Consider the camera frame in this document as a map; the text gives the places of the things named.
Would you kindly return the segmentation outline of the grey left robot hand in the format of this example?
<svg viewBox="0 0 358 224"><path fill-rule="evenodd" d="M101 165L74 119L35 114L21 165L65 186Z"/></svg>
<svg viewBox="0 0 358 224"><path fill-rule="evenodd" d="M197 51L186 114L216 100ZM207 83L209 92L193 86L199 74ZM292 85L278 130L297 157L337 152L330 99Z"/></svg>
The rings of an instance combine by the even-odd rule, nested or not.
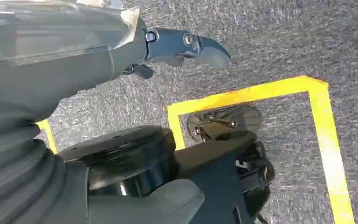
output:
<svg viewBox="0 0 358 224"><path fill-rule="evenodd" d="M88 168L64 162L37 138L60 101L147 63L225 67L215 40L148 29L139 8L69 0L0 0L0 224L187 224L204 200L189 180L146 199L89 196Z"/></svg>

